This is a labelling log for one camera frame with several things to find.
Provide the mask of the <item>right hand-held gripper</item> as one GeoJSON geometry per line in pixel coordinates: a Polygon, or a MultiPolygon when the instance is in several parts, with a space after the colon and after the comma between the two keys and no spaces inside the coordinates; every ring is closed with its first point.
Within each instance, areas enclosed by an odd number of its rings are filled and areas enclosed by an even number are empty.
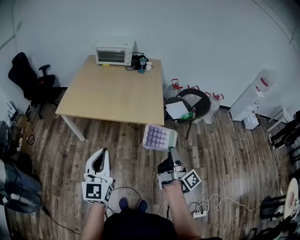
{"type": "Polygon", "coordinates": [[[187,171],[180,162],[180,156],[175,147],[169,149],[169,157],[157,166],[157,186],[162,190],[171,185],[174,180],[181,181],[183,193],[195,189],[202,180],[194,169],[187,171]]]}

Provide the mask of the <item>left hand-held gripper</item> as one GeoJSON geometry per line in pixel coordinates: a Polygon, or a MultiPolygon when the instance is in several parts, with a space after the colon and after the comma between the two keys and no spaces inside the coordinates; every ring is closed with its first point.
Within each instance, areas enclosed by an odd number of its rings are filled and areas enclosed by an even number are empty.
{"type": "Polygon", "coordinates": [[[87,160],[82,182],[82,196],[85,201],[108,204],[115,183],[110,176],[110,170],[107,148],[98,150],[87,160]]]}

